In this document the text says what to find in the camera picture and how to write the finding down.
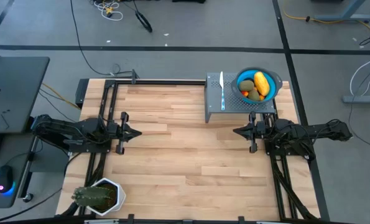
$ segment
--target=blue light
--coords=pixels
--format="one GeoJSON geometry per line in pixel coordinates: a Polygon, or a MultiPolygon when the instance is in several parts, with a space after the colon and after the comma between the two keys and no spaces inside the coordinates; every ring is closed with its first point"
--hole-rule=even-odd
{"type": "Polygon", "coordinates": [[[13,194],[13,191],[15,190],[16,182],[13,182],[11,189],[9,189],[7,192],[2,193],[3,196],[11,196],[13,194]]]}

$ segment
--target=perforated metal plate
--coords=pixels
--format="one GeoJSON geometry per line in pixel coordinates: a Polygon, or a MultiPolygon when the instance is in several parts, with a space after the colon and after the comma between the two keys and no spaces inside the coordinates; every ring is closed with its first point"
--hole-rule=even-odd
{"type": "Polygon", "coordinates": [[[230,87],[236,73],[223,73],[225,110],[221,110],[221,85],[219,73],[207,73],[206,107],[208,113],[274,113],[273,101],[250,104],[235,96],[230,87]]]}

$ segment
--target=blue bowl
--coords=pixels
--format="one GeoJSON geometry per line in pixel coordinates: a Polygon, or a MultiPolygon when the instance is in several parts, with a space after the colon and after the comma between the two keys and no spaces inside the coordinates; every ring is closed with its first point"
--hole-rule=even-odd
{"type": "Polygon", "coordinates": [[[249,67],[241,70],[238,74],[237,77],[232,81],[231,83],[231,89],[234,93],[235,96],[240,97],[243,101],[247,103],[266,103],[270,100],[273,100],[274,97],[277,95],[277,92],[279,91],[280,88],[283,86],[283,81],[280,78],[280,76],[274,72],[270,72],[266,69],[263,68],[258,68],[258,67],[249,67]],[[250,100],[249,98],[245,97],[239,89],[239,85],[242,81],[244,80],[252,80],[254,81],[254,75],[257,72],[262,72],[269,84],[269,93],[265,96],[265,99],[262,101],[254,101],[250,100]]]}

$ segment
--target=cactus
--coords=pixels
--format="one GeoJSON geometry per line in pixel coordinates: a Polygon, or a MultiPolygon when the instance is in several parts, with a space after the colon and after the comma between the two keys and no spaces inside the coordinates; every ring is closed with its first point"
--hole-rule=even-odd
{"type": "Polygon", "coordinates": [[[72,199],[79,206],[98,206],[112,200],[109,195],[112,190],[104,187],[79,187],[75,189],[72,199]]]}

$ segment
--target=black desk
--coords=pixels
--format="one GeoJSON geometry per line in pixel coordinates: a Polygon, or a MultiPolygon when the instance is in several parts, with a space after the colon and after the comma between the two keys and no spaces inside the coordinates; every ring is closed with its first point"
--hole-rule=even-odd
{"type": "MultiPolygon", "coordinates": [[[[4,134],[0,149],[0,167],[18,154],[37,150],[34,145],[35,137],[23,131],[48,63],[47,57],[0,57],[0,133],[4,134]],[[9,111],[4,113],[4,117],[9,128],[6,128],[1,119],[1,113],[7,110],[9,111]]],[[[23,175],[27,172],[26,167],[29,167],[28,155],[16,157],[9,165],[13,168],[15,187],[9,194],[0,194],[0,208],[13,205],[23,182],[23,175]]]]}

